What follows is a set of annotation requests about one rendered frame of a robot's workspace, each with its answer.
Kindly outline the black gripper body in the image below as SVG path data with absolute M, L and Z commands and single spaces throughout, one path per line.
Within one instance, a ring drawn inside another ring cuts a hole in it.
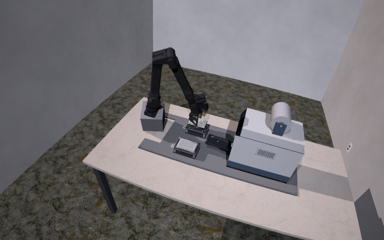
M 190 114 L 189 114 L 189 119 L 195 119 L 195 117 L 197 117 L 197 115 L 200 115 L 201 114 L 201 110 L 199 111 L 199 113 L 193 113 L 193 107 L 196 107 L 197 106 L 197 104 L 195 105 L 195 106 L 190 106 L 190 110 L 191 110 L 191 112 L 190 112 Z M 195 116 L 195 117 L 193 117 L 193 116 Z

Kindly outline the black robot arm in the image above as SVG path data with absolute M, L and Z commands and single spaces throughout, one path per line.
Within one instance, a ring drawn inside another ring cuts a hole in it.
M 189 106 L 192 107 L 193 113 L 198 114 L 200 110 L 207 113 L 209 105 L 206 103 L 205 94 L 194 94 L 194 91 L 179 63 L 175 50 L 172 47 L 168 47 L 152 52 L 151 93 L 150 91 L 148 92 L 147 105 L 144 115 L 155 118 L 161 106 L 161 96 L 159 96 L 159 90 L 163 65 L 168 65 L 172 70 L 183 91 L 186 101 L 188 101 Z

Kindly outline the white multi-well plate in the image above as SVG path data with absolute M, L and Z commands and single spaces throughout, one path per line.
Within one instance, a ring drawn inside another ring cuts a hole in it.
M 181 138 L 176 147 L 186 151 L 195 152 L 197 145 L 197 142 Z

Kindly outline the white well plate with black square wells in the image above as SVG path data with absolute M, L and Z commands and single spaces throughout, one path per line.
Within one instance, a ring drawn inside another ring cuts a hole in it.
M 198 117 L 197 127 L 205 128 L 207 122 L 208 122 L 208 120 L 206 120 L 206 119 L 202 119 L 202 118 L 199 118 L 199 117 Z M 188 124 L 190 124 L 190 125 L 194 125 L 191 121 L 189 121 Z M 194 125 L 194 126 L 195 126 L 195 125 Z

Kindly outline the light grey cylinder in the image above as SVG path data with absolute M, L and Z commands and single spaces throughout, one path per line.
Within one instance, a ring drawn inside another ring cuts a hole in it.
M 283 122 L 287 125 L 284 133 L 288 132 L 292 127 L 291 108 L 285 102 L 277 102 L 271 108 L 270 126 L 272 130 L 274 130 L 277 122 Z

